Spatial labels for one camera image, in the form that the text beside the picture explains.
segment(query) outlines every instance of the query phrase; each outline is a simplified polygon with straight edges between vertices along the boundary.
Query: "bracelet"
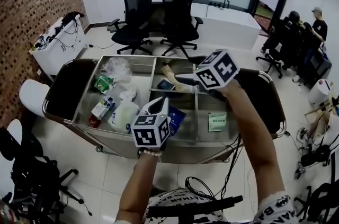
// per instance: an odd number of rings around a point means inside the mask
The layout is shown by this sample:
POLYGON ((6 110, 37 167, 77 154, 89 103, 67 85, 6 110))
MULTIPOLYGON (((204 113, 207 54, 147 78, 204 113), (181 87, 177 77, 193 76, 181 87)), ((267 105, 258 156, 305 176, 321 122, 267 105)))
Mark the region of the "bracelet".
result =
POLYGON ((138 149, 138 158, 140 157, 141 153, 149 154, 152 156, 160 156, 161 154, 163 154, 161 151, 155 152, 155 151, 148 150, 146 148, 140 148, 138 149))

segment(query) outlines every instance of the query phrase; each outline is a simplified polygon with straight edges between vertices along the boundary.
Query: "cart wheel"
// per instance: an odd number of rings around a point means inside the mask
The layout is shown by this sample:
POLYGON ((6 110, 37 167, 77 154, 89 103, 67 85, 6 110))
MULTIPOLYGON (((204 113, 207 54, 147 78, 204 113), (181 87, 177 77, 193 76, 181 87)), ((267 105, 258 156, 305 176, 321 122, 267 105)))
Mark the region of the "cart wheel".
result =
POLYGON ((96 150, 98 153, 101 153, 101 152, 102 152, 102 146, 96 146, 96 147, 95 147, 95 150, 96 150))

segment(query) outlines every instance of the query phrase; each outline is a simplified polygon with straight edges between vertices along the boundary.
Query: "cap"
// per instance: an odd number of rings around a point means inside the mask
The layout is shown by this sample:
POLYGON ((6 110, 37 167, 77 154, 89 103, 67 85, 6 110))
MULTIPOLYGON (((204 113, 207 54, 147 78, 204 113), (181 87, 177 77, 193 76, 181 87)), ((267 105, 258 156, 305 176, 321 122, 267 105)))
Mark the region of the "cap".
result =
POLYGON ((321 9, 320 7, 318 7, 318 6, 316 6, 315 8, 313 8, 312 12, 314 12, 314 11, 318 11, 318 12, 320 12, 320 14, 323 13, 322 9, 321 9))

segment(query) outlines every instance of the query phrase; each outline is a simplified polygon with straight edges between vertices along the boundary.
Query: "green package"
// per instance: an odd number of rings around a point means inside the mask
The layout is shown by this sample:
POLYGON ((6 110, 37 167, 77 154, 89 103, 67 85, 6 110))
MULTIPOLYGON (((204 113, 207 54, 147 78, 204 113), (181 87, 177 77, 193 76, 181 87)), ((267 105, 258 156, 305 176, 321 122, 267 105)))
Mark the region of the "green package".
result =
POLYGON ((113 87, 113 78, 102 75, 95 81, 94 87, 106 94, 113 87))
POLYGON ((226 112, 208 113, 208 131, 218 132, 226 130, 226 112))

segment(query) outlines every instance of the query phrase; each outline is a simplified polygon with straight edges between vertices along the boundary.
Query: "person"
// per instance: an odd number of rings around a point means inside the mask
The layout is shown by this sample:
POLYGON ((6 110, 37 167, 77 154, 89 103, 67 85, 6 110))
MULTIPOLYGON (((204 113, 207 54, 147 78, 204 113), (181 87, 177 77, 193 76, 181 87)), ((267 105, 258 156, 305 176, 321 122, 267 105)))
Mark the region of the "person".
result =
MULTIPOLYGON (((251 223, 297 223, 291 199, 284 188, 275 146, 267 127, 237 81, 233 79, 226 87, 220 89, 220 92, 231 105, 255 173, 259 206, 251 223)), ((176 205, 184 207, 191 203, 202 204, 211 201, 193 194, 186 188, 150 198, 157 162, 157 157, 152 154, 140 154, 134 172, 122 193, 115 224, 178 223, 178 217, 148 217, 148 207, 176 207, 176 205)), ((195 215, 193 223, 228 222, 221 211, 216 211, 210 214, 195 215)))
MULTIPOLYGON (((298 31, 300 29, 299 20, 300 20, 299 13, 296 11, 291 11, 288 17, 285 17, 282 20, 282 24, 290 27, 290 29, 298 31)), ((276 31, 272 30, 272 32, 270 33, 270 36, 268 37, 263 47, 261 48, 261 52, 265 53, 267 49, 277 47, 279 43, 278 37, 279 35, 277 35, 276 31)))
POLYGON ((320 7, 316 6, 313 10, 313 17, 315 21, 312 27, 309 29, 310 36, 305 39, 306 48, 304 55, 300 60, 298 71, 296 76, 293 78, 293 82, 300 81, 300 78, 307 78, 307 67, 315 54, 318 51, 321 44, 324 44, 327 37, 327 24, 323 19, 323 11, 320 7))

